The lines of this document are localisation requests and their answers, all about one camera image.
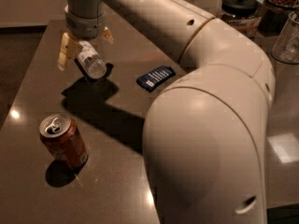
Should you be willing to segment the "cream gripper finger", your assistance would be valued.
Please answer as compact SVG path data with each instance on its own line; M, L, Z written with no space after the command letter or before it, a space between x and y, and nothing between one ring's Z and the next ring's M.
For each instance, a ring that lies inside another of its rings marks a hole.
M102 33L102 37L110 44L112 44L114 42L114 38L112 36L112 33L110 32L110 30L105 27L104 31Z
M60 53L58 56L58 68L64 71L73 59L78 48L77 39L70 33L64 33L61 40Z

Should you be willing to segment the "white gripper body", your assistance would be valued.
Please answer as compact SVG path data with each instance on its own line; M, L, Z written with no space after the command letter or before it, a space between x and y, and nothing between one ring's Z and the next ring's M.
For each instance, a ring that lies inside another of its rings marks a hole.
M96 18L81 18L64 8L66 27L70 33L79 39L94 39L103 33L106 25L106 12L101 8Z

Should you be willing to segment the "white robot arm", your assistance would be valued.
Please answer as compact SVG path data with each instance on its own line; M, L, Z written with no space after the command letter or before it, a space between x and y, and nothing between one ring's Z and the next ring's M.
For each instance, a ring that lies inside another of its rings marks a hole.
M267 224L264 150L273 66L236 29L183 0L67 0L70 33L93 39L111 8L184 75L145 118L142 145L162 224Z

